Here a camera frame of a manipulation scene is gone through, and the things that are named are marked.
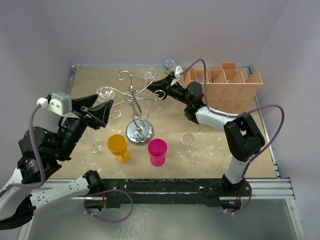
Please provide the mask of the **tall clear champagne flute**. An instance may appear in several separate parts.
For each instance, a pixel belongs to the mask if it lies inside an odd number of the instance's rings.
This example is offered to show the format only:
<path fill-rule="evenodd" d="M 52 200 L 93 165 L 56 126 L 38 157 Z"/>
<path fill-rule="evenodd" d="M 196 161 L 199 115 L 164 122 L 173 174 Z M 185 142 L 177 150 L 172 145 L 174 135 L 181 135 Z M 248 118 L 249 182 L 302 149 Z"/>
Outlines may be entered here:
<path fill-rule="evenodd" d="M 157 75 L 157 70 L 153 67 L 145 67 L 140 71 L 140 77 L 143 79 L 143 89 L 140 93 L 140 97 L 145 99 L 146 101 L 151 101 L 156 99 L 157 97 L 149 91 L 146 86 L 155 80 Z"/>

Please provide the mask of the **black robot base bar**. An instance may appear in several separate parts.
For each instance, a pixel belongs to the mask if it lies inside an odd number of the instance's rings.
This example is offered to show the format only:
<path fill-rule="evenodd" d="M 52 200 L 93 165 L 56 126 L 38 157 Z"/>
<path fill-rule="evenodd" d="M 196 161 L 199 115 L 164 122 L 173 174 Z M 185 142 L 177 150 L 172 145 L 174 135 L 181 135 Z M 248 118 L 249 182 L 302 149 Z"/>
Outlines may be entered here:
<path fill-rule="evenodd" d="M 229 189 L 221 179 L 117 179 L 102 180 L 108 208 L 122 204 L 205 205 L 238 210 L 242 206 L 239 189 Z"/>

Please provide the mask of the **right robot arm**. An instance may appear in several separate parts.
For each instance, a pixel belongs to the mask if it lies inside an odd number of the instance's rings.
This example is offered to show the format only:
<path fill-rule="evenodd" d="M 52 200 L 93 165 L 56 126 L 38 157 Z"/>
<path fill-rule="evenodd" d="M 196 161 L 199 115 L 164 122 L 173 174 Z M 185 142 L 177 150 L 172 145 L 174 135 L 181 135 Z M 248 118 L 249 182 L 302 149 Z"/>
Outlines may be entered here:
<path fill-rule="evenodd" d="M 168 75 L 149 83 L 146 88 L 162 100 L 169 96 L 185 104 L 184 114 L 189 121 L 224 132 L 232 158 L 222 176 L 222 190 L 228 196 L 235 195 L 244 183 L 244 172 L 249 161 L 265 145 L 265 138 L 253 117 L 250 114 L 230 116 L 207 106 L 203 102 L 202 85 L 198 82 L 193 81 L 184 88 Z"/>

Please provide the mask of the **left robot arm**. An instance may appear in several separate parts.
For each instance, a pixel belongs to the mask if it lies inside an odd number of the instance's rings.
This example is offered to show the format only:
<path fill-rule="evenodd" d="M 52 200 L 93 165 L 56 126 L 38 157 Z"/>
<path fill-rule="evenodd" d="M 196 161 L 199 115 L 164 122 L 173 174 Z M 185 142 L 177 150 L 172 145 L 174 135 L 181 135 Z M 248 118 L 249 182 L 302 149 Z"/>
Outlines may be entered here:
<path fill-rule="evenodd" d="M 98 196 L 105 190 L 96 170 L 89 170 L 78 179 L 54 189 L 32 194 L 62 166 L 71 160 L 71 153 L 87 128 L 98 130 L 107 126 L 114 101 L 97 106 L 97 94 L 72 99 L 64 92 L 49 94 L 36 102 L 28 121 L 28 131 L 18 142 L 21 158 L 0 191 L 0 229 L 16 229 L 30 222 L 36 211 L 63 199 L 90 194 Z M 40 109 L 47 109 L 60 117 L 57 132 L 34 126 Z"/>

